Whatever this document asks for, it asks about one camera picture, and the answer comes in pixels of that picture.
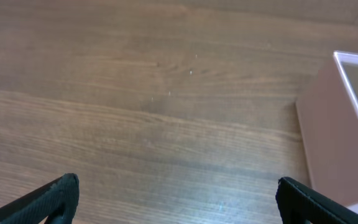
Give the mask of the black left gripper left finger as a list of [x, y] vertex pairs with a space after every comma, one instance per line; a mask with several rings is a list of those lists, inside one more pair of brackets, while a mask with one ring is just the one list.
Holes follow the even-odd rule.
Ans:
[[79, 179], [65, 174], [0, 208], [3, 223], [71, 224], [80, 196]]

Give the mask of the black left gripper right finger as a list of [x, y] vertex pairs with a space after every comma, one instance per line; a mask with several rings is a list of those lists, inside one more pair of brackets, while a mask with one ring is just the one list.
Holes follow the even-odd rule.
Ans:
[[291, 177], [278, 180], [275, 199], [283, 224], [358, 224], [358, 214]]

